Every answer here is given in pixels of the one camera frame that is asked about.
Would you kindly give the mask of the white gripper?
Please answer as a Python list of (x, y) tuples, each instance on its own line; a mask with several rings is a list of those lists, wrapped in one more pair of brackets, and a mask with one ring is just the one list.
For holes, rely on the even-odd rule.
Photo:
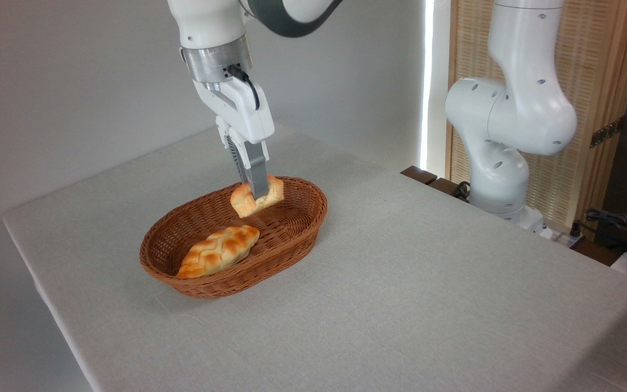
[(219, 83), (219, 91), (211, 91), (201, 82), (193, 84), (202, 102), (218, 115), (220, 139), (233, 158), (241, 182), (250, 186), (254, 199), (266, 196), (269, 154), (264, 140), (275, 127), (265, 92), (255, 83), (254, 94), (250, 84), (235, 78)]

